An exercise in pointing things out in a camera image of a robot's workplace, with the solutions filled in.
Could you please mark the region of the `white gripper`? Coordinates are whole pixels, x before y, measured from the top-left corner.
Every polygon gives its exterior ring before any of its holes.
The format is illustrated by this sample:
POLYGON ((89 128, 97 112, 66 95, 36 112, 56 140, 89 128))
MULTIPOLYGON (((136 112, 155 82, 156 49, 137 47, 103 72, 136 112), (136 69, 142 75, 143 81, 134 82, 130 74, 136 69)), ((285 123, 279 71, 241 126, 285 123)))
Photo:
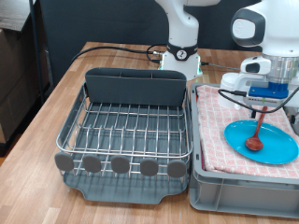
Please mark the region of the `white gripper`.
MULTIPOLYGON (((240 73, 235 80, 233 91, 250 93, 251 88, 266 88, 268 82, 265 75, 240 73)), ((256 111, 252 111, 250 117, 256 118, 256 111)), ((295 123, 295 115, 291 115, 291 123, 295 123)))

